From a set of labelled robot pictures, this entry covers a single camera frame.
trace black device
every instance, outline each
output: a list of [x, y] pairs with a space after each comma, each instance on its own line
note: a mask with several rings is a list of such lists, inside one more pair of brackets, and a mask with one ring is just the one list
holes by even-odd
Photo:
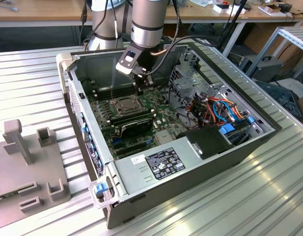
[[281, 8], [281, 12], [282, 13], [287, 13], [291, 10], [292, 5], [288, 4], [288, 3], [284, 3], [284, 4], [279, 4], [278, 5], [279, 8]]
[[[256, 57], [257, 55], [245, 56], [242, 59], [239, 68], [246, 73], [255, 61]], [[263, 82], [269, 82], [272, 77], [278, 73], [282, 66], [283, 62], [279, 59], [272, 55], [265, 55], [251, 73], [250, 77]]]

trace open computer tower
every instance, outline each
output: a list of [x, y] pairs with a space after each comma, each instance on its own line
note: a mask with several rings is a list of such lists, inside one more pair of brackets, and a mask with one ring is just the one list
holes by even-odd
[[281, 129], [193, 43], [178, 44], [145, 90], [115, 70], [123, 51], [71, 53], [64, 95], [109, 229], [239, 164]]

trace blue wire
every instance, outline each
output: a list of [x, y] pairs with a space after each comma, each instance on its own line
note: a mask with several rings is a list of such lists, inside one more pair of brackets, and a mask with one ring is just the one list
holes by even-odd
[[233, 111], [231, 110], [231, 108], [229, 107], [229, 105], [226, 102], [224, 102], [224, 101], [216, 101], [214, 103], [213, 109], [214, 109], [214, 113], [215, 113], [216, 117], [218, 117], [219, 119], [222, 119], [227, 124], [226, 120], [224, 118], [218, 116], [218, 114], [217, 114], [217, 111], [216, 111], [216, 104], [217, 104], [217, 102], [220, 102], [220, 103], [224, 104], [226, 106], [226, 108], [229, 110], [230, 114], [233, 116], [233, 118], [235, 120], [239, 120], [239, 118], [233, 113]]
[[214, 103], [214, 106], [213, 106], [214, 113], [215, 113], [216, 117], [218, 117], [219, 119], [222, 119], [222, 120], [227, 124], [226, 120], [225, 120], [224, 118], [220, 117], [220, 116], [218, 115], [217, 111], [216, 111], [216, 104], [217, 104], [217, 102], [215, 102], [215, 103]]
[[224, 101], [219, 101], [219, 102], [223, 103], [223, 104], [227, 107], [227, 109], [229, 110], [230, 114], [233, 116], [233, 118], [234, 118], [235, 120], [238, 120], [238, 119], [239, 119], [239, 118], [234, 114], [234, 112], [232, 111], [232, 109], [229, 107], [229, 105], [228, 105], [226, 102], [224, 102]]

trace wooden tabletop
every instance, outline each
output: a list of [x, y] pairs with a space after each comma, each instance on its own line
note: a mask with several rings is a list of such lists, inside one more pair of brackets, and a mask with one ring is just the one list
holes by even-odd
[[[83, 0], [13, 0], [14, 7], [18, 11], [0, 8], [0, 21], [79, 21], [83, 8]], [[252, 6], [251, 11], [242, 14], [239, 19], [270, 20], [285, 19], [283, 17], [271, 17], [260, 11], [257, 5]], [[201, 7], [188, 2], [187, 7], [180, 8], [182, 20], [224, 20], [228, 19], [226, 13], [219, 14], [212, 10], [212, 6]], [[88, 11], [88, 19], [91, 20], [91, 11]], [[166, 20], [175, 20], [176, 15], [173, 7], [168, 7]], [[297, 15], [296, 19], [303, 19], [303, 15]]]

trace metal frame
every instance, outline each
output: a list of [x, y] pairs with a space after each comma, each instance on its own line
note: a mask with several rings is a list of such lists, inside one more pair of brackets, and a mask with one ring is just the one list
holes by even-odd
[[[250, 68], [247, 70], [246, 74], [250, 76], [252, 74], [252, 71], [257, 67], [258, 63], [266, 53], [266, 51], [271, 47], [273, 42], [276, 40], [277, 36], [284, 37], [285, 41], [289, 41], [290, 43], [296, 45], [300, 49], [303, 50], [303, 27], [278, 27], [275, 29], [274, 33], [271, 35], [269, 40], [266, 42], [265, 46], [262, 48], [258, 56], [256, 57], [253, 64], [250, 66]], [[281, 51], [283, 46], [285, 45], [285, 42], [283, 41], [282, 44], [276, 49], [274, 52], [274, 56], [277, 56], [278, 53]], [[303, 71], [303, 66], [301, 69], [294, 75], [294, 78], [297, 78]]]
[[[26, 134], [37, 125], [56, 130], [72, 192], [70, 201], [3, 227], [0, 235], [303, 235], [303, 124], [219, 51], [196, 45], [283, 130], [241, 165], [113, 230], [107, 230], [103, 212], [93, 208], [90, 179], [62, 108], [55, 55], [83, 49], [0, 53], [0, 119], [4, 112], [6, 118], [25, 120]], [[216, 81], [214, 75], [209, 80]]]

